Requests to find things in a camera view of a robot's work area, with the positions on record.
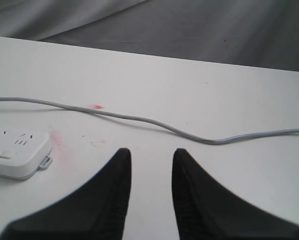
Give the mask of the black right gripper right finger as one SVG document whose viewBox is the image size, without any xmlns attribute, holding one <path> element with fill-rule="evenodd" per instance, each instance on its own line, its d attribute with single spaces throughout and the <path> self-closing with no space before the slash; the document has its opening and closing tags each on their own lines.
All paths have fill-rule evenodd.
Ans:
<svg viewBox="0 0 299 240">
<path fill-rule="evenodd" d="M 238 197 L 186 149 L 172 161 L 172 200 L 181 240 L 299 240 L 299 225 Z"/>
</svg>

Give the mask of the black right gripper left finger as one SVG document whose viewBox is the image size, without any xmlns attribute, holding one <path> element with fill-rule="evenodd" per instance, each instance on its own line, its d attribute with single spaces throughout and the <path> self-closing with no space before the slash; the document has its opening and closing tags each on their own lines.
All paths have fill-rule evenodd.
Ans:
<svg viewBox="0 0 299 240">
<path fill-rule="evenodd" d="M 9 223 L 0 240 L 121 240 L 131 182 L 131 152 L 120 148 L 70 195 Z"/>
</svg>

